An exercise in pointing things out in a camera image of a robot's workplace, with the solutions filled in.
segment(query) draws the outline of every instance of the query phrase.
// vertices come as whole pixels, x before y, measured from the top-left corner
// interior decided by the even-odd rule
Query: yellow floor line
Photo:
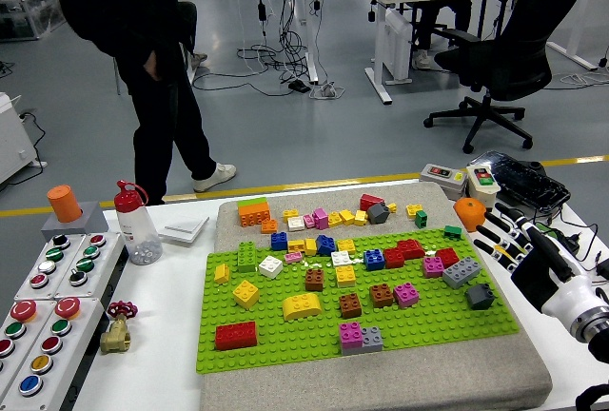
[[[541,161],[543,166],[573,166],[578,164],[590,164],[594,162],[609,162],[609,154],[600,156],[575,157],[569,159],[555,159],[552,161]],[[386,183],[390,181],[414,180],[419,178],[420,173],[399,173],[396,175],[381,175],[381,176],[366,176],[360,178],[349,178],[344,180],[318,181],[311,183],[297,183],[293,185],[275,185],[275,186],[259,186],[259,187],[244,187],[241,189],[217,190],[213,192],[204,192],[201,194],[180,194],[167,195],[164,197],[166,202],[187,202],[195,200],[219,199],[224,197],[239,197],[244,195],[267,194],[273,192],[288,192],[291,190],[316,189],[321,187],[337,187],[337,186],[353,186],[367,185],[372,183]],[[102,208],[113,208],[113,201],[100,202]],[[35,208],[8,209],[0,211],[0,218],[8,218],[14,216],[29,216],[34,214],[48,214],[52,212],[50,206],[39,206]]]

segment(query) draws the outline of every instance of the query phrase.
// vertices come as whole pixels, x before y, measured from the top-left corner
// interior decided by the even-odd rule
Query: bottle
[[[152,264],[163,254],[163,245],[146,209],[148,196],[134,183],[121,180],[116,184],[121,191],[114,197],[114,206],[129,259],[136,265]],[[146,203],[137,190],[127,186],[139,189],[146,196]]]

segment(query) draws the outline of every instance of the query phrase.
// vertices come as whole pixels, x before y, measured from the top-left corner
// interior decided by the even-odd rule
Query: black jacket
[[[59,0],[74,31],[110,56],[143,65],[150,53],[172,53],[190,26],[177,0]]]

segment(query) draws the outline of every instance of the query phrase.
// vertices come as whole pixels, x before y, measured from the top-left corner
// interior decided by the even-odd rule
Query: white sneaker
[[[197,68],[203,64],[205,61],[207,60],[207,55],[204,52],[198,53],[195,52],[194,54],[192,54],[192,57],[190,58],[190,66],[192,67],[193,70],[197,70]]]
[[[192,187],[195,192],[205,192],[212,186],[228,181],[237,174],[237,167],[231,164],[217,164],[216,171],[206,180],[192,180]]]
[[[427,55],[427,49],[420,49],[419,54],[415,57],[414,65],[416,69],[419,70],[430,70],[431,69],[431,59]]]

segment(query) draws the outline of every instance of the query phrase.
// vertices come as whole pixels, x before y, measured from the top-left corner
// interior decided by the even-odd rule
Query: gray floor
[[[200,14],[197,49],[209,54],[206,67],[211,73],[258,71],[256,61],[249,61],[247,67],[236,56],[244,42],[247,48],[263,43],[258,0],[190,1]],[[471,121],[439,121],[432,129],[422,126],[429,112],[455,108],[463,95],[470,94],[459,87],[455,75],[413,71],[411,85],[388,88],[393,105],[384,106],[363,72],[370,67],[374,52],[375,25],[367,21],[369,2],[323,3],[317,38],[320,61],[327,79],[346,89],[342,98],[315,101],[300,93],[267,97],[250,87],[195,90],[213,157],[239,168],[234,180],[216,190],[418,172],[427,163],[461,167],[489,149],[528,161],[609,154],[606,87],[544,90],[515,102],[527,107],[521,125],[534,136],[533,149],[524,150],[516,136],[485,125],[474,141],[472,156],[461,151]],[[499,11],[493,2],[489,1],[485,35]],[[591,0],[580,46],[580,55],[595,63],[609,45],[608,2]],[[267,44],[279,49],[281,0],[270,0],[270,4],[267,13],[274,16],[266,28]],[[480,1],[474,5],[477,16]],[[297,17],[305,12],[308,8],[304,10],[298,0]],[[441,21],[452,22],[449,11],[442,12]],[[569,15],[553,40],[565,45],[573,25],[574,17]],[[292,28],[305,37],[299,20]],[[443,50],[445,42],[437,39],[432,46],[432,50]],[[551,49],[548,57],[555,73],[584,72]],[[0,314],[4,314],[44,245],[40,227],[48,215],[3,213],[48,206],[47,191],[61,184],[72,186],[80,201],[112,200],[116,181],[133,178],[131,135],[137,121],[125,87],[123,95],[116,94],[111,59],[80,40],[67,25],[36,42],[0,44],[0,60],[15,63],[13,74],[0,79],[0,91],[11,98],[22,95],[17,111],[36,115],[47,132],[38,147],[40,156],[49,162],[42,175],[0,193]],[[269,94],[288,93],[279,75],[274,70],[245,79],[209,75],[196,86],[218,89],[249,82]],[[553,82],[551,87],[566,85]],[[26,129],[32,141],[39,136],[31,119]],[[586,223],[598,223],[600,237],[608,240],[603,189],[609,163],[552,166],[547,171],[570,189],[570,205],[580,217]],[[33,173],[25,169],[11,181]],[[167,184],[169,195],[192,190],[177,153]]]

